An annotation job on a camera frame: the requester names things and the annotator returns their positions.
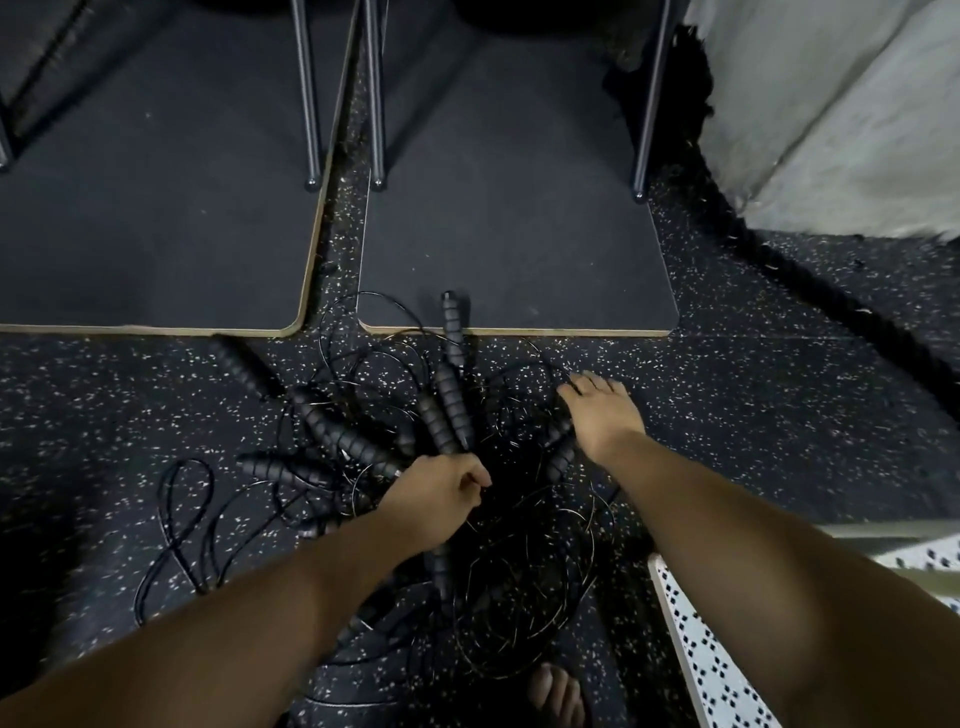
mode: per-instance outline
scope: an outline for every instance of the concrete wall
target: concrete wall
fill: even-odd
[[[960,231],[957,0],[696,0],[701,148],[753,227]]]
[[[960,2],[915,14],[744,212],[764,229],[960,236]]]

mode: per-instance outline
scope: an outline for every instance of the metal leg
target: metal leg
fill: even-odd
[[[13,164],[13,146],[7,134],[7,124],[4,121],[4,110],[0,107],[0,172],[6,172]]]
[[[379,0],[364,0],[367,21],[367,68],[370,83],[371,185],[375,190],[387,184],[386,141],[383,123],[383,40],[380,34]]]
[[[303,101],[303,124],[306,127],[306,188],[320,189],[324,169],[320,163],[320,119],[317,113],[317,88],[313,82],[313,46],[306,17],[305,0],[290,0],[294,12],[294,30],[297,35],[297,62],[300,65],[300,96]]]
[[[663,82],[663,69],[666,66],[666,54],[673,36],[673,3],[662,0],[660,17],[657,20],[657,35],[654,38],[654,55],[650,63],[650,83],[647,85],[647,98],[640,120],[640,134],[636,141],[636,157],[630,185],[634,197],[639,203],[647,200],[647,165],[650,162],[650,145],[657,122],[657,106],[660,103],[660,84]]]

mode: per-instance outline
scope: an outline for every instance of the speckled rubber flooring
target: speckled rubber flooring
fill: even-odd
[[[315,311],[356,282],[367,188],[362,91],[360,83],[351,90],[335,162],[321,250],[333,272],[315,282]],[[687,204],[668,176],[654,180],[681,327],[660,340],[539,341],[545,353],[567,368],[624,380],[655,437],[804,518],[960,517],[954,422],[870,347],[705,237]],[[825,275],[855,277],[858,295],[929,325],[924,331],[942,351],[960,351],[956,291],[943,284],[955,248],[911,254],[905,275],[891,262],[905,244],[888,244],[885,255],[872,241],[841,242],[778,240]],[[289,339],[255,344],[286,381],[306,378],[315,365],[316,320]],[[362,337],[353,325],[338,334]],[[490,338],[478,359],[492,368],[528,353],[516,340]],[[133,591],[160,546],[153,509],[163,466],[200,455],[217,469],[218,497],[226,497],[243,482],[233,455],[269,440],[275,425],[276,411],[240,395],[204,340],[0,338],[0,687],[22,686],[131,631]],[[225,536],[241,538],[268,508],[251,496],[224,524]],[[692,725],[645,575],[650,544],[629,507],[616,511],[601,577],[562,652],[586,685],[595,725]],[[268,532],[237,568],[292,544],[289,532]],[[191,598],[169,576],[152,610]],[[322,687],[339,700],[371,699],[389,682],[338,673]],[[381,725],[379,710],[314,707],[300,715],[312,725]]]

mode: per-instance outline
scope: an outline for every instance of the foot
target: foot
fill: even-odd
[[[530,702],[548,719],[550,728],[583,728],[587,709],[580,683],[556,665],[543,663],[530,678],[527,691]]]

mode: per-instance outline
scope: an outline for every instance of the black cable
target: black cable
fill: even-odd
[[[338,309],[361,295],[379,296],[358,292],[340,297],[324,309],[321,322],[331,321]],[[597,506],[589,484],[589,489],[583,491],[583,501],[592,503],[589,511],[565,513],[561,498],[567,490],[581,485],[558,476],[558,482],[550,483],[545,476],[544,466],[557,444],[550,433],[567,432],[564,422],[568,422],[568,415],[558,405],[555,393],[557,383],[565,378],[565,370],[550,362],[536,344],[527,342],[534,358],[514,362],[483,379],[473,369],[473,357],[463,352],[464,369],[455,375],[462,400],[452,399],[454,377],[444,364],[451,342],[425,329],[399,302],[381,298],[404,310],[415,325],[405,333],[336,352],[328,330],[321,326],[318,366],[305,388],[291,389],[290,397],[297,394],[298,406],[289,400],[279,408],[271,435],[273,449],[246,456],[248,460],[254,456],[263,460],[262,467],[257,468],[247,463],[251,473],[282,478],[282,484],[257,480],[242,485],[211,511],[213,472],[204,464],[207,490],[203,502],[186,526],[178,530],[173,516],[180,499],[174,491],[180,486],[184,464],[197,461],[179,461],[164,472],[157,488],[157,518],[165,547],[147,570],[144,588],[138,590],[138,615],[142,615],[150,586],[170,559],[178,563],[194,591],[205,594],[225,583],[238,556],[273,525],[298,534],[312,532],[322,538],[326,522],[354,518],[375,508],[389,481],[378,476],[382,469],[374,463],[353,457],[366,461],[371,452],[390,452],[402,427],[407,428],[403,462],[430,452],[430,439],[417,399],[424,393],[434,393],[438,387],[445,395],[445,415],[457,425],[461,446],[473,449],[490,464],[499,486],[496,492],[485,494],[483,505],[451,543],[450,553],[456,562],[450,572],[453,588],[448,591],[448,598],[453,594],[452,606],[444,606],[437,583],[431,581],[423,563],[412,560],[403,567],[404,578],[406,586],[427,591],[422,601],[414,598],[411,602],[417,593],[405,593],[406,587],[399,582],[387,586],[392,590],[395,610],[379,614],[368,623],[360,622],[365,624],[364,628],[354,637],[347,637],[342,647],[318,666],[318,674],[381,664],[391,655],[405,653],[408,674],[396,686],[406,690],[415,678],[430,682],[434,662],[444,654],[443,644],[449,641],[458,659],[471,665],[472,670],[502,677],[532,665],[572,617],[591,579],[596,540],[592,529],[596,527]],[[466,346],[466,340],[458,344],[458,352]],[[392,384],[367,381],[366,365],[372,364],[375,357],[388,365],[390,373],[399,368],[399,378],[377,378]],[[519,382],[528,373],[538,389],[540,377],[545,377],[545,396],[539,400],[526,392],[520,395]],[[332,447],[328,442],[327,432],[333,430],[350,433],[337,436],[340,447]],[[357,437],[373,449],[356,447]],[[298,481],[289,473],[284,475],[284,468],[295,470],[296,458],[323,469],[322,486]],[[238,545],[221,553],[220,521],[239,498],[261,486],[270,506],[269,514],[262,522],[253,524]],[[201,531],[200,554],[196,567],[191,569],[182,547],[197,530]],[[480,602],[485,606],[478,612]],[[396,703],[393,698],[338,703],[316,694],[307,694],[303,699],[311,705],[332,708]]]

